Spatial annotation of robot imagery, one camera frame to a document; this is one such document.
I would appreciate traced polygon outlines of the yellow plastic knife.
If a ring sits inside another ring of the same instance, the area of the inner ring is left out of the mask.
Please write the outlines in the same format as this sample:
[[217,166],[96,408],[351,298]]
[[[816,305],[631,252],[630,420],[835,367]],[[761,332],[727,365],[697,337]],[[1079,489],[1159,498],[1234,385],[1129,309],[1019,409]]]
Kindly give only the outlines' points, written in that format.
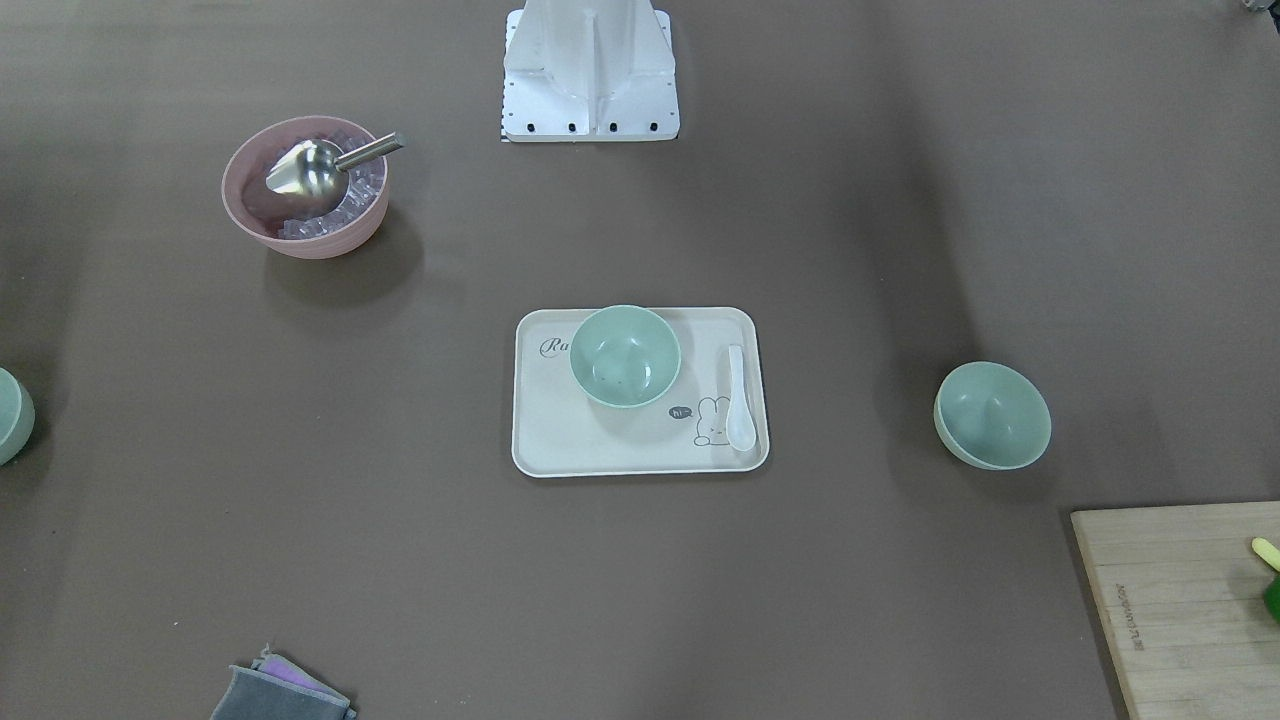
[[1254,537],[1251,539],[1251,550],[1276,574],[1280,573],[1280,550],[1274,543],[1263,537]]

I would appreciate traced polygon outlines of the clear ice cubes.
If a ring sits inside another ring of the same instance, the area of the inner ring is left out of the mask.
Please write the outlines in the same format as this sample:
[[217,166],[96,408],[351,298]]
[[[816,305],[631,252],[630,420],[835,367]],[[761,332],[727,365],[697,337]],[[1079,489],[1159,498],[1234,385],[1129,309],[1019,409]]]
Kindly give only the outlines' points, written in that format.
[[[362,145],[357,145],[352,138],[347,138],[344,143],[337,143],[343,151],[349,151]],[[378,190],[374,188],[374,165],[376,160],[366,163],[361,167],[356,167],[349,172],[349,188],[340,202],[334,210],[310,219],[284,219],[282,222],[282,228],[278,231],[278,236],[282,240],[289,241],[302,241],[302,240],[316,240],[324,234],[330,234],[337,232],[351,222],[355,220],[365,209],[378,196]]]

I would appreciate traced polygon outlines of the white ceramic spoon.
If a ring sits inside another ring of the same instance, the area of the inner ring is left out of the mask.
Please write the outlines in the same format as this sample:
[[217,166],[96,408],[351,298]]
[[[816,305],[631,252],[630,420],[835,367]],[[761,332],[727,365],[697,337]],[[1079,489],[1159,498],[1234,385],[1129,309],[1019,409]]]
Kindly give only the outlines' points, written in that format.
[[745,352],[740,345],[728,347],[728,361],[730,406],[724,430],[732,448],[748,452],[756,445],[756,427],[748,404]]

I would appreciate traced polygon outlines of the green lime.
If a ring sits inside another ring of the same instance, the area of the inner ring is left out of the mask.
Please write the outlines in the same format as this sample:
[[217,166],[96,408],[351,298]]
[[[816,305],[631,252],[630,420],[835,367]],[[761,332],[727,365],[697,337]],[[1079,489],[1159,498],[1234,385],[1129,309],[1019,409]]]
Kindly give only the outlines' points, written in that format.
[[1280,575],[1275,574],[1262,593],[1263,606],[1268,616],[1280,623]]

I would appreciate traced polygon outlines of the cream rabbit serving tray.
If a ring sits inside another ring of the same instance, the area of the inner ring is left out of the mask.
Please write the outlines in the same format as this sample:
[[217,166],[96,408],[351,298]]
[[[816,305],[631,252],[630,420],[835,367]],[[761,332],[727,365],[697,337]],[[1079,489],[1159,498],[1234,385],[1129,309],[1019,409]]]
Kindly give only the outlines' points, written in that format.
[[[737,307],[659,307],[682,364],[672,387],[636,409],[608,407],[575,380],[570,341],[591,309],[540,309],[515,332],[512,459],[535,478],[740,473],[771,452],[756,327]],[[730,348],[742,350],[750,450],[730,443]]]

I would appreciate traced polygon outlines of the green bowl on tray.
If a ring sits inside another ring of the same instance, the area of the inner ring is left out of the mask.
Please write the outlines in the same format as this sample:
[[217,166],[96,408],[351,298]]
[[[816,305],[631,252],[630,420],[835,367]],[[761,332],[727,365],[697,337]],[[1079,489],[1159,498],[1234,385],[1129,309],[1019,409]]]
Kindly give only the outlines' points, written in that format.
[[614,409],[654,404],[678,379],[684,351],[675,328],[635,305],[590,313],[570,341],[570,370],[594,402]]

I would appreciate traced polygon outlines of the wooden cutting board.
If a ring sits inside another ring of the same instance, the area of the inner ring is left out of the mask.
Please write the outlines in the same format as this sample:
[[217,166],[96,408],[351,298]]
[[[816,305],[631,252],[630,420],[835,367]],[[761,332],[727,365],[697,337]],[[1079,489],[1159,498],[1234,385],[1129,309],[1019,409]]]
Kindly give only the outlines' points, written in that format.
[[1071,528],[1132,719],[1275,719],[1274,501],[1097,509]]

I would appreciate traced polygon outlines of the grey and purple cloths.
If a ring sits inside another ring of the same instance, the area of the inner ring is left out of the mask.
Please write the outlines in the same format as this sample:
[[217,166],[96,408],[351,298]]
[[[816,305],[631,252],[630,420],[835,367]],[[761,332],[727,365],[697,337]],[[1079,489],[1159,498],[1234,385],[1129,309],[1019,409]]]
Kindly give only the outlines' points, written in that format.
[[265,647],[250,665],[232,665],[211,719],[356,719],[347,696],[283,653]]

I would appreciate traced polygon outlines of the metal ice scoop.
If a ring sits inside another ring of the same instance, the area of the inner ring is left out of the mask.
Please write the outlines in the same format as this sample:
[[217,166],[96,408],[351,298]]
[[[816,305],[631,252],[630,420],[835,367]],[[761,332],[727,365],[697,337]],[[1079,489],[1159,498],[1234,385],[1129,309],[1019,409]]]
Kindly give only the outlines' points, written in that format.
[[406,146],[401,132],[343,151],[326,138],[296,143],[264,178],[270,200],[289,219],[310,219],[334,210],[349,188],[349,172]]

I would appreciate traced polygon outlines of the pink bowl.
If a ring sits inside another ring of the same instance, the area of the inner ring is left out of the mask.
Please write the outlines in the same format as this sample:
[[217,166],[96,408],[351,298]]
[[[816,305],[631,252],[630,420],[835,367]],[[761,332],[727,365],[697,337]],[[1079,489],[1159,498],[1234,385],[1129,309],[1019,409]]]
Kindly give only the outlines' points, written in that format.
[[338,117],[296,117],[250,136],[232,155],[221,178],[221,202],[232,223],[252,240],[280,254],[308,260],[337,258],[366,243],[381,227],[390,206],[388,159],[379,158],[370,165],[378,196],[362,214],[337,232],[316,240],[282,240],[278,236],[282,222],[266,223],[252,215],[242,199],[244,187],[251,181],[260,181],[296,142],[316,137],[332,138],[335,143],[352,138],[357,145],[375,140],[369,129]]

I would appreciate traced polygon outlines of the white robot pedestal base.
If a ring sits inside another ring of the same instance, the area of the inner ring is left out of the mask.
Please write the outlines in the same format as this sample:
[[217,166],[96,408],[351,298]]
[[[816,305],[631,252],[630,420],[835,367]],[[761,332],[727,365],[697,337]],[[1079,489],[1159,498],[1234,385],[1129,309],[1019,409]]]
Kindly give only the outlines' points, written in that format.
[[649,1],[527,1],[506,17],[500,132],[512,143],[671,141],[671,19]]

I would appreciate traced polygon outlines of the green bowl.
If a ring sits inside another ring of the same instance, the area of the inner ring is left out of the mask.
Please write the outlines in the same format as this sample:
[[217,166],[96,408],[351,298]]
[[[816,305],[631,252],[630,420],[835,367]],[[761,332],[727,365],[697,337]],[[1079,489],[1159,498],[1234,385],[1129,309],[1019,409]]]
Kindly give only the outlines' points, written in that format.
[[28,443],[35,429],[35,404],[29,391],[1,368],[1,465],[10,462]]
[[570,341],[570,370],[594,402],[614,409],[654,404],[678,379],[684,351],[675,328],[635,305],[590,313]]
[[991,471],[1030,466],[1044,455],[1053,432],[1050,407],[1036,384],[989,361],[954,368],[940,384],[932,416],[951,455]]

